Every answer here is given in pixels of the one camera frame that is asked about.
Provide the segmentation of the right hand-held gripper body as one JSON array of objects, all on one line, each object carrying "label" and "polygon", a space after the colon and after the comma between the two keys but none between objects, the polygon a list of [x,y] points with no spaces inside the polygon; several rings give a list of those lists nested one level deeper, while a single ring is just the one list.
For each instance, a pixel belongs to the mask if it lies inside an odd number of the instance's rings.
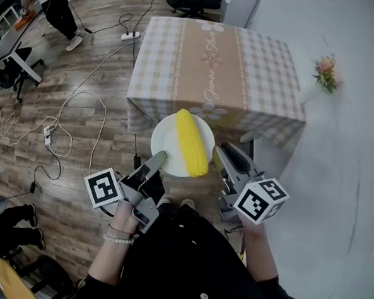
[{"label": "right hand-held gripper body", "polygon": [[289,199],[279,181],[264,179],[263,173],[251,177],[239,175],[234,180],[227,177],[223,181],[226,189],[217,202],[223,221],[236,221],[241,214],[259,225],[274,217]]}]

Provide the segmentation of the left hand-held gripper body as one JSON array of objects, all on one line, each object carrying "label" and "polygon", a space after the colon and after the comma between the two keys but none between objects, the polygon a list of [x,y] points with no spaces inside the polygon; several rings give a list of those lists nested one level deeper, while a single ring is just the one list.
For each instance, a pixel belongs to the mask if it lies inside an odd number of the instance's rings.
[{"label": "left hand-held gripper body", "polygon": [[125,201],[132,206],[132,215],[138,220],[141,233],[146,233],[157,220],[158,201],[165,193],[159,168],[142,165],[131,175],[117,180],[111,168],[84,178],[94,208]]}]

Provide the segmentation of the person's left hand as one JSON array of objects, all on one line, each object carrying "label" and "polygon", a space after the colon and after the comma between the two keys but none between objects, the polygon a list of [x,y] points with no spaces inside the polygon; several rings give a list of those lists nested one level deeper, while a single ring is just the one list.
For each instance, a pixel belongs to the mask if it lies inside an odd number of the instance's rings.
[{"label": "person's left hand", "polygon": [[119,201],[110,226],[117,231],[132,235],[138,226],[138,220],[132,214],[133,206],[126,201]]}]

